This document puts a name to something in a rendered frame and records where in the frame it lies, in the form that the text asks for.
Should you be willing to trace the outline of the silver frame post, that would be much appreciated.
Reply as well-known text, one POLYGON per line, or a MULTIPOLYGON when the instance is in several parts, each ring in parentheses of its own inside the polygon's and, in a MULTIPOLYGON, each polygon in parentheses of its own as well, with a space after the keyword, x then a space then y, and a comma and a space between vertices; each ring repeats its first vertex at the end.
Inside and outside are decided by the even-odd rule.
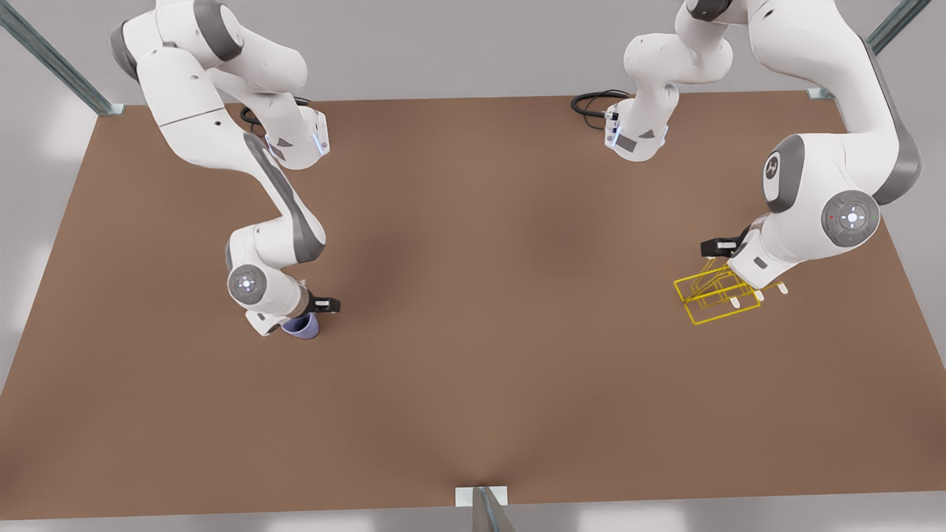
POLYGON ((940 0, 837 0, 848 25, 873 48, 885 50, 923 10, 940 0))
POLYGON ((37 58, 60 82, 77 95, 99 117, 116 117, 123 114, 124 104, 112 103, 92 85, 56 47, 45 39, 33 25, 24 19, 9 3, 0 0, 0 27, 34 58, 37 58))
POLYGON ((471 508, 471 532, 517 532, 506 513, 508 501, 505 485, 454 488, 455 506, 471 508))

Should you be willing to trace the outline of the blue cup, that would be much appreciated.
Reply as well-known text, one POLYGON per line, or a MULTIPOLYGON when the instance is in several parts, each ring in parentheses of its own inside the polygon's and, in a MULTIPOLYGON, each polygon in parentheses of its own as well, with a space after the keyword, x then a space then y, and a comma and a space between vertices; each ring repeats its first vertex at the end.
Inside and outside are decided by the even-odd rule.
POLYGON ((281 324, 281 328, 285 333, 299 339, 312 339, 320 333, 320 324, 316 313, 311 311, 303 316, 288 320, 281 324))

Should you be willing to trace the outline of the yellow wire cup holder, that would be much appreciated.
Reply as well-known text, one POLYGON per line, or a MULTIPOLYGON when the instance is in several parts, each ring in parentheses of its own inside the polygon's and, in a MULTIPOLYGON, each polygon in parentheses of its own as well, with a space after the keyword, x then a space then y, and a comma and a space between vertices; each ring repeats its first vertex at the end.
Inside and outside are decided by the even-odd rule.
POLYGON ((788 294, 783 282, 755 289, 730 269, 726 257, 710 257, 696 275, 673 282, 693 324, 705 324, 761 306, 766 294, 788 294))

